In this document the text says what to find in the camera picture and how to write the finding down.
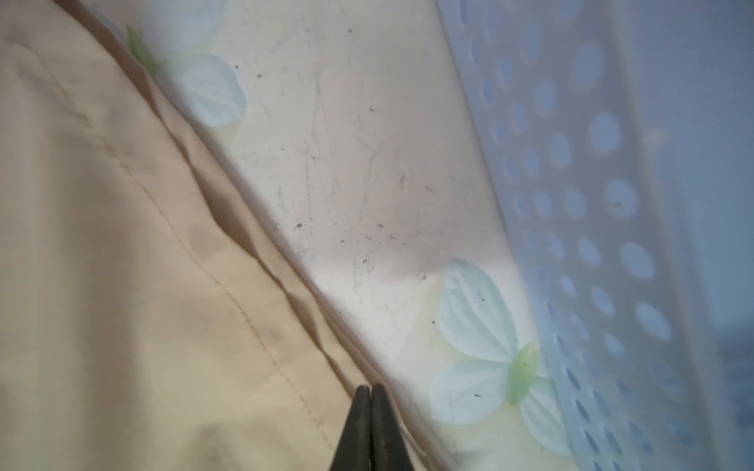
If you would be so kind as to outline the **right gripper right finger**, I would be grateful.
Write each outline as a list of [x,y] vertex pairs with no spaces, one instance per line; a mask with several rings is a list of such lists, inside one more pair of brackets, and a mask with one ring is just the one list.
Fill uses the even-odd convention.
[[371,469],[374,471],[414,471],[398,419],[386,387],[371,388]]

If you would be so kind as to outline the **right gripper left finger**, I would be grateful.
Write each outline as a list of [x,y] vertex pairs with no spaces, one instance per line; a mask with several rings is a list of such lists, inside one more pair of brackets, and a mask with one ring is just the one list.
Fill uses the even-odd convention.
[[362,385],[355,397],[335,449],[330,471],[371,469],[371,390]]

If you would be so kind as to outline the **beige drawstring shorts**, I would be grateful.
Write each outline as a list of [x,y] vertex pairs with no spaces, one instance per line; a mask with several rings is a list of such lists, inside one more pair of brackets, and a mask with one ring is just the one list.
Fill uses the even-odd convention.
[[1,5],[1,466],[325,470],[376,372],[80,2]]

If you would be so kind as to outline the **light blue plastic basket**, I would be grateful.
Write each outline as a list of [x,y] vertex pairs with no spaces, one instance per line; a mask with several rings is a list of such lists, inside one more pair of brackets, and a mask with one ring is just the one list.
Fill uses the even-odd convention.
[[583,470],[753,466],[753,5],[442,1]]

